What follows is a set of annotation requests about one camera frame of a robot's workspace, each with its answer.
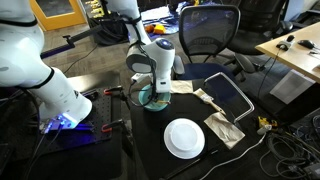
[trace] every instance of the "computer mouse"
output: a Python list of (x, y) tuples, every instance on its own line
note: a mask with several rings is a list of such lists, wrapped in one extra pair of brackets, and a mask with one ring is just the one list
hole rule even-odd
[(310, 41), (310, 40), (300, 40), (298, 41), (298, 44), (300, 44), (303, 47), (306, 47), (308, 49), (313, 49), (316, 45)]

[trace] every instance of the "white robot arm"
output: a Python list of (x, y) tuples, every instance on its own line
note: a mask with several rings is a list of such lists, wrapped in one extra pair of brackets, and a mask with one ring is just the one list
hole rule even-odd
[(108, 0), (107, 8), (118, 12), (126, 22), (130, 35), (130, 48), (127, 54), (129, 69), (137, 73), (152, 73), (151, 78), (157, 93), (169, 92), (171, 89), (171, 68), (175, 49), (171, 42), (164, 38), (151, 41), (144, 30), (136, 1)]
[(75, 91), (64, 74), (46, 66), (40, 53), (44, 35), (28, 0), (0, 0), (0, 87), (29, 89), (42, 100), (41, 120), (65, 120), (64, 129), (78, 125), (92, 103)]
[[(44, 35), (29, 1), (0, 3), (0, 87), (29, 89), (43, 102), (39, 108), (41, 120), (62, 119), (63, 129), (75, 128), (90, 113), (91, 101), (74, 90), (59, 69), (42, 62)], [(109, 0), (107, 7), (128, 22), (128, 67), (138, 73), (153, 73), (156, 92), (169, 92), (175, 54), (172, 43), (163, 38), (149, 39), (136, 1)]]

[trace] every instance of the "metal frame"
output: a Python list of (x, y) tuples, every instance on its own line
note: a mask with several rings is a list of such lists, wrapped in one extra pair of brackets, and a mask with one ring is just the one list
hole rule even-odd
[(240, 116), (236, 117), (234, 119), (234, 123), (236, 123), (237, 121), (239, 121), (240, 119), (244, 118), (245, 116), (247, 116), (248, 114), (250, 114), (253, 110), (254, 110), (254, 106), (252, 104), (252, 102), (250, 101), (250, 99), (239, 89), (239, 87), (224, 73), (219, 72), (217, 74), (214, 74), (210, 77), (208, 77), (207, 79), (204, 80), (204, 83), (206, 83), (207, 81), (216, 78), (218, 76), (222, 76), (224, 77), (237, 91), (238, 93), (242, 96), (242, 98), (248, 103), (248, 105), (250, 106), (250, 109), (247, 110), (246, 112), (244, 112), (243, 114), (241, 114)]

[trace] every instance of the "black tabletop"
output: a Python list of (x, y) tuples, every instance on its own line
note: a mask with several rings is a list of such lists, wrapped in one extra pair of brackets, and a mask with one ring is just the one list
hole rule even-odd
[[(194, 84), (195, 89), (201, 86), (201, 81)], [(205, 132), (206, 145), (201, 154), (218, 144), (221, 145), (222, 142), (214, 138), (214, 133), (203, 122), (214, 112), (211, 106), (190, 94), (172, 95), (171, 104), (160, 112), (150, 112), (140, 107), (131, 108), (133, 136), (150, 179), (158, 179), (173, 169), (192, 161), (192, 159), (182, 160), (173, 156), (164, 144), (164, 130), (171, 121), (177, 118), (193, 120)]]
[[(200, 81), (193, 81), (194, 90), (203, 87)], [(192, 94), (172, 94), (171, 104), (160, 112), (150, 112), (141, 107), (131, 108), (132, 131), (135, 139), (135, 148), (138, 150), (141, 162), (150, 179), (168, 178), (200, 157), (206, 157), (204, 163), (196, 165), (196, 170), (186, 171), (187, 176), (177, 176), (175, 179), (199, 179), (211, 167), (239, 156), (247, 148), (256, 144), (261, 136), (257, 135), (255, 124), (251, 117), (239, 121), (239, 128), (246, 135), (234, 148), (229, 150), (225, 144), (207, 127), (203, 122), (212, 113), (216, 112), (211, 106), (204, 104), (199, 98)], [(179, 159), (172, 155), (166, 148), (163, 133), (166, 126), (177, 118), (187, 118), (196, 122), (205, 135), (205, 147), (199, 156), (193, 159)], [(218, 153), (206, 156), (214, 150)], [(259, 146), (252, 150), (247, 156), (234, 163), (230, 163), (211, 173), (208, 179), (268, 179), (259, 168), (259, 157), (268, 149)]]
[[(119, 73), (110, 71), (69, 78), (80, 92), (119, 85)], [(121, 117), (121, 101), (112, 97), (112, 120)], [(50, 153), (39, 158), (29, 179), (111, 179), (121, 175), (121, 129), (113, 128), (112, 138), (97, 144)], [(11, 162), (1, 179), (19, 179), (26, 160)]]

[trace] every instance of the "napkin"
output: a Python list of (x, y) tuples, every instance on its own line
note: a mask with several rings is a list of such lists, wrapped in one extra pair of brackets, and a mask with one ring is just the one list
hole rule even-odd
[(232, 149), (245, 136), (243, 132), (230, 123), (220, 112), (212, 114), (204, 122), (229, 149)]
[(192, 81), (171, 81), (170, 93), (187, 94), (193, 93)]

